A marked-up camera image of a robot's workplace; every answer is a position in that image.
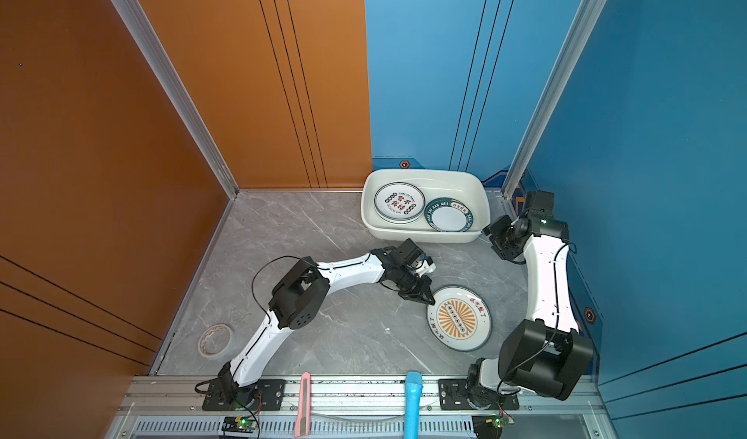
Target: gray marble surface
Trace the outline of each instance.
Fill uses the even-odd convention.
[[[372,248],[397,246],[371,236],[360,217],[356,192],[248,192],[233,204],[226,224],[187,303],[159,375],[214,375],[244,347],[263,313],[249,285],[257,270],[282,255],[339,261]],[[492,214],[498,202],[491,197]],[[501,261],[483,236],[466,244],[418,243],[433,257],[433,290],[467,287],[488,305],[490,339],[473,352],[441,344],[426,325],[426,306],[406,302],[381,285],[357,285],[327,296],[317,317],[294,332],[270,360],[265,375],[423,374],[464,375],[480,357],[498,355],[503,339],[524,319],[527,277],[523,266]],[[270,300],[293,259],[268,266],[256,279],[260,302]],[[234,336],[224,356],[197,351],[202,333],[224,323]]]

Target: blue handle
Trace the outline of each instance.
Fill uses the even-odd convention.
[[[405,378],[405,439],[416,439],[417,421],[420,418],[420,397],[423,394],[423,376],[414,371]]]

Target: plate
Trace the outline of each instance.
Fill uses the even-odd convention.
[[[444,287],[433,295],[428,306],[428,327],[433,335],[452,350],[470,352],[490,338],[491,319],[482,298],[463,287]]]
[[[467,231],[472,227],[472,211],[452,198],[438,198],[425,207],[425,220],[438,231]]]
[[[425,196],[410,183],[389,183],[379,188],[373,205],[383,220],[409,223],[423,214]]]

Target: brown wall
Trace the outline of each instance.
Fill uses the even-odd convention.
[[[364,0],[138,0],[240,187],[371,171]]]
[[[100,437],[227,198],[109,0],[0,0],[0,28],[0,430]]]

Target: blue wall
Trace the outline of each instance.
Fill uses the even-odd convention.
[[[374,166],[510,164],[581,0],[365,1]]]
[[[530,162],[578,245],[622,438],[744,436],[744,397],[683,406],[747,395],[745,18],[609,0]]]

